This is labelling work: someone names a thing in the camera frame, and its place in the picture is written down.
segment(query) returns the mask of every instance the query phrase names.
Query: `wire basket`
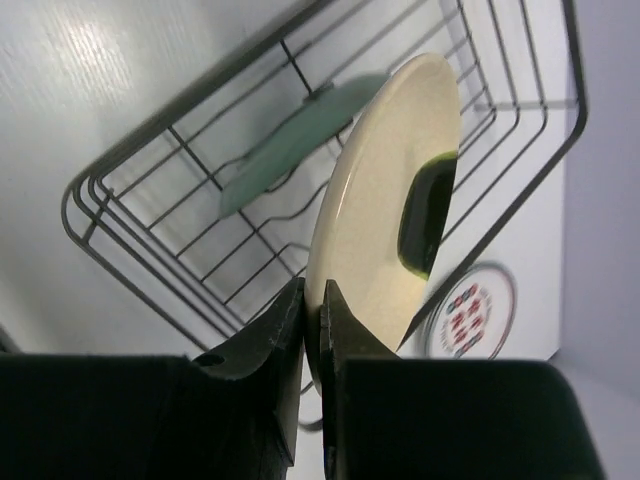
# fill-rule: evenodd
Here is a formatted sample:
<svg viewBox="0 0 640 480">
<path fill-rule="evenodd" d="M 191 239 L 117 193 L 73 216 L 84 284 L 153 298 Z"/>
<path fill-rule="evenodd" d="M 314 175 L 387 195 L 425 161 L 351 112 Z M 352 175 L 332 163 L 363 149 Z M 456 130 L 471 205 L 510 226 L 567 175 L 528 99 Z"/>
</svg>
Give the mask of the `wire basket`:
<svg viewBox="0 0 640 480">
<path fill-rule="evenodd" d="M 73 179 L 62 202 L 68 235 L 179 334 L 211 348 L 304 275 L 351 125 L 225 219 L 216 212 L 222 187 L 314 91 L 393 72 L 421 52 L 441 53 L 458 75 L 463 134 L 442 241 L 467 242 L 415 330 L 584 128 L 569 0 L 294 5 Z M 484 226 L 469 226 L 481 210 Z"/>
</svg>

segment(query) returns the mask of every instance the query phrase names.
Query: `red and white plate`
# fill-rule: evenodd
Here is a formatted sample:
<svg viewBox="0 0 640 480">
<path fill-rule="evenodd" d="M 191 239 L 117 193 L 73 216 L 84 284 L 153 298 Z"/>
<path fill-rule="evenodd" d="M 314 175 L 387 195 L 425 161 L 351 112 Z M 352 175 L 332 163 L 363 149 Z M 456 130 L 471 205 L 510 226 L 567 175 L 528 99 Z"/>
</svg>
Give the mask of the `red and white plate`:
<svg viewBox="0 0 640 480">
<path fill-rule="evenodd" d="M 516 308 L 516 286 L 505 267 L 474 265 L 429 317 L 425 354 L 431 358 L 495 358 Z"/>
</svg>

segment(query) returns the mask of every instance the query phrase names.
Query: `black object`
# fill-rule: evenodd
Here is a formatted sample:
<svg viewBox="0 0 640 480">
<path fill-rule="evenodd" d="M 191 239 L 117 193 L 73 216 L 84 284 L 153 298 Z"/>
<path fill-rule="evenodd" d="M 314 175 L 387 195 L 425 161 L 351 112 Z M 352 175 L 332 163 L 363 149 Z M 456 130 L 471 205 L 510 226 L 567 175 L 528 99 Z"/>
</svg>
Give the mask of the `black object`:
<svg viewBox="0 0 640 480">
<path fill-rule="evenodd" d="M 303 283 L 192 362 L 0 355 L 2 478 L 283 479 L 295 457 Z M 604 478 L 549 365 L 400 360 L 333 281 L 320 343 L 329 480 Z"/>
<path fill-rule="evenodd" d="M 186 244 L 178 247 L 176 251 L 174 246 L 170 245 L 166 239 L 158 235 L 156 227 L 167 225 L 170 222 L 171 214 L 176 212 L 178 208 L 186 205 L 185 202 L 196 194 L 207 194 L 207 189 L 219 192 L 221 189 L 221 173 L 227 168 L 233 168 L 233 165 L 240 162 L 242 158 L 220 159 L 221 163 L 214 168 L 206 163 L 194 149 L 194 143 L 204 132 L 210 128 L 215 128 L 217 122 L 225 115 L 233 112 L 235 108 L 241 105 L 251 94 L 262 88 L 267 82 L 273 80 L 278 74 L 284 70 L 293 72 L 300 80 L 308 95 L 314 95 L 314 92 L 326 86 L 327 83 L 333 81 L 340 76 L 354 62 L 357 62 L 363 55 L 370 52 L 370 49 L 380 42 L 383 42 L 387 35 L 394 31 L 396 27 L 401 25 L 411 15 L 417 14 L 418 10 L 426 3 L 427 0 L 415 0 L 407 6 L 397 17 L 389 19 L 387 25 L 379 31 L 375 32 L 371 38 L 363 45 L 358 46 L 355 53 L 349 56 L 346 61 L 341 62 L 335 58 L 331 61 L 338 64 L 327 78 L 314 79 L 308 77 L 303 72 L 305 54 L 315 47 L 323 48 L 323 42 L 331 38 L 332 33 L 340 28 L 353 28 L 353 24 L 349 22 L 357 22 L 359 14 L 365 11 L 372 0 L 363 0 L 356 2 L 343 14 L 338 15 L 326 29 L 316 32 L 307 43 L 303 43 L 295 50 L 289 48 L 289 35 L 298 31 L 303 25 L 310 21 L 315 15 L 322 12 L 325 8 L 333 6 L 331 0 L 300 0 L 299 3 L 291 7 L 290 10 L 284 12 L 282 16 L 274 20 L 265 29 L 259 32 L 255 37 L 248 41 L 241 48 L 232 52 L 222 62 L 214 66 L 202 78 L 197 80 L 191 87 L 176 97 L 169 105 L 162 109 L 157 115 L 150 118 L 146 123 L 141 125 L 129 136 L 123 139 L 113 148 L 105 152 L 99 159 L 80 172 L 74 178 L 64 193 L 62 201 L 62 220 L 64 227 L 71 239 L 97 262 L 100 263 L 109 273 L 122 282 L 131 292 L 144 301 L 150 308 L 157 312 L 161 318 L 171 324 L 180 334 L 184 335 L 191 342 L 205 351 L 209 345 L 193 331 L 189 330 L 182 324 L 173 311 L 167 309 L 163 301 L 171 298 L 171 302 L 180 302 L 182 306 L 188 308 L 197 317 L 208 323 L 211 329 L 218 332 L 222 337 L 228 338 L 236 331 L 240 330 L 245 324 L 257 318 L 266 305 L 268 305 L 278 294 L 279 287 L 282 284 L 272 284 L 263 282 L 263 289 L 269 289 L 269 300 L 265 303 L 265 307 L 255 312 L 243 311 L 235 304 L 238 296 L 255 287 L 254 282 L 264 280 L 265 270 L 277 265 L 278 268 L 285 273 L 285 277 L 293 277 L 304 272 L 302 265 L 295 264 L 291 261 L 290 253 L 292 251 L 308 251 L 308 244 L 301 243 L 301 240 L 289 239 L 284 245 L 275 244 L 272 240 L 264 235 L 265 227 L 278 225 L 287 222 L 299 220 L 299 217 L 307 212 L 313 212 L 314 205 L 321 197 L 326 186 L 326 182 L 320 185 L 315 191 L 309 191 L 308 201 L 300 206 L 293 206 L 297 210 L 294 212 L 285 211 L 274 213 L 269 218 L 252 218 L 246 212 L 240 212 L 238 217 L 239 224 L 246 228 L 247 235 L 240 241 L 229 245 L 229 252 L 223 258 L 217 259 L 213 265 L 204 267 L 198 264 L 198 268 L 194 269 L 193 262 L 189 259 L 189 254 L 197 243 L 205 236 L 215 235 L 216 239 L 224 239 L 225 223 L 219 219 L 211 221 L 201 231 L 193 234 L 192 238 Z M 520 126 L 524 123 L 520 120 L 526 114 L 535 112 L 540 120 L 540 130 L 536 132 L 530 141 L 523 140 L 521 144 L 513 144 L 514 156 L 512 159 L 504 159 L 504 169 L 496 175 L 496 181 L 493 182 L 474 202 L 469 210 L 462 215 L 460 222 L 444 233 L 442 242 L 448 241 L 452 232 L 457 229 L 460 224 L 467 218 L 468 214 L 478 205 L 482 198 L 494 188 L 499 179 L 506 174 L 517 162 L 524 161 L 524 155 L 532 145 L 539 144 L 542 141 L 543 134 L 547 130 L 550 115 L 555 112 L 576 111 L 576 123 L 570 130 L 570 134 L 559 146 L 557 151 L 548 159 L 547 163 L 532 178 L 532 180 L 524 187 L 522 192 L 517 195 L 513 203 L 500 215 L 496 223 L 489 228 L 480 241 L 468 252 L 462 262 L 452 270 L 448 278 L 442 282 L 440 287 L 433 293 L 432 297 L 427 301 L 425 306 L 416 314 L 411 328 L 407 335 L 410 335 L 419 324 L 427 318 L 429 312 L 433 311 L 437 304 L 444 298 L 446 292 L 449 291 L 464 273 L 471 267 L 474 261 L 496 237 L 498 232 L 510 221 L 518 209 L 531 196 L 535 189 L 549 175 L 552 169 L 564 157 L 567 151 L 573 146 L 578 137 L 582 134 L 587 120 L 587 99 L 585 84 L 583 80 L 582 61 L 580 56 L 580 46 L 578 39 L 577 26 L 574 14 L 574 2 L 571 0 L 558 0 L 562 4 L 564 12 L 564 21 L 566 23 L 567 42 L 571 56 L 571 69 L 569 73 L 570 94 L 565 98 L 548 98 L 545 94 L 544 71 L 541 72 L 541 59 L 535 48 L 535 41 L 530 25 L 529 15 L 527 13 L 527 3 L 524 0 L 513 2 L 511 9 L 516 15 L 520 14 L 518 19 L 511 19 L 508 24 L 504 19 L 496 13 L 493 0 L 472 0 L 475 5 L 483 5 L 488 10 L 488 21 L 491 24 L 491 37 L 496 44 L 496 61 L 492 68 L 499 68 L 501 75 L 504 76 L 508 85 L 506 98 L 496 100 L 495 92 L 492 92 L 492 86 L 486 81 L 482 59 L 478 57 L 476 46 L 474 43 L 473 32 L 470 31 L 465 13 L 465 2 L 458 0 L 451 2 L 451 11 L 444 14 L 443 18 L 434 23 L 432 28 L 425 27 L 425 33 L 415 44 L 412 44 L 406 51 L 401 52 L 398 58 L 393 59 L 387 67 L 389 71 L 397 68 L 399 65 L 409 59 L 416 49 L 429 40 L 435 38 L 443 30 L 449 26 L 455 25 L 462 30 L 462 36 L 459 41 L 452 45 L 447 52 L 440 52 L 445 57 L 451 58 L 454 55 L 464 53 L 468 57 L 468 62 L 462 66 L 460 78 L 461 83 L 468 82 L 473 79 L 474 82 L 469 83 L 469 93 L 471 101 L 462 106 L 461 114 L 463 117 L 471 112 L 480 112 L 480 120 L 474 121 L 470 126 L 469 132 L 465 132 L 465 136 L 461 142 L 459 151 L 460 162 L 466 160 L 474 161 L 469 158 L 469 148 L 477 142 L 477 140 L 488 131 L 488 129 L 496 124 L 498 119 L 507 116 L 514 118 L 513 126 L 500 138 L 491 140 L 489 150 L 486 155 L 474 162 L 474 166 L 469 173 L 460 180 L 454 187 L 459 188 L 463 183 L 474 178 L 473 175 L 483 163 L 495 152 L 500 145 L 509 140 L 512 142 L 511 135 L 519 132 Z M 505 34 L 513 32 L 515 29 L 522 30 L 522 36 L 525 38 L 526 46 L 523 51 L 519 51 L 522 58 L 527 57 L 526 61 L 531 66 L 530 83 L 535 87 L 535 92 L 531 96 L 525 96 L 522 91 L 518 91 L 516 82 L 514 81 L 514 66 L 511 64 L 508 52 L 508 45 L 505 45 Z M 272 71 L 264 75 L 264 77 L 256 78 L 254 84 L 243 89 L 239 96 L 222 107 L 202 127 L 189 137 L 181 135 L 176 124 L 193 108 L 205 101 L 210 95 L 218 94 L 218 91 L 238 74 L 254 64 L 258 59 L 263 58 L 267 52 L 282 53 L 282 63 L 277 65 Z M 173 145 L 173 149 L 166 155 L 159 156 L 157 161 L 146 169 L 144 172 L 136 173 L 135 178 L 131 179 L 130 184 L 122 191 L 114 192 L 109 187 L 109 176 L 120 166 L 134 165 L 137 158 L 135 155 L 148 148 L 153 140 L 163 136 L 166 141 Z M 181 198 L 177 199 L 170 207 L 151 222 L 145 221 L 143 217 L 128 208 L 127 195 L 135 190 L 143 182 L 153 181 L 153 174 L 170 161 L 183 161 L 187 166 L 203 176 L 203 180 L 194 186 L 189 192 L 185 193 Z M 289 175 L 283 183 L 273 189 L 274 192 L 279 190 L 285 183 L 289 182 Z M 211 208 L 216 204 L 216 195 L 211 195 Z M 72 223 L 70 219 L 77 219 L 78 213 L 81 217 L 86 217 L 90 221 L 88 228 L 84 223 L 82 227 L 78 227 L 79 223 Z M 268 252 L 268 258 L 262 266 L 255 268 L 253 272 L 247 276 L 245 280 L 241 280 L 238 285 L 234 285 L 231 291 L 220 293 L 211 285 L 211 277 L 219 273 L 221 269 L 228 266 L 228 262 L 232 258 L 247 255 L 246 248 L 255 250 L 256 248 Z"/>
</svg>

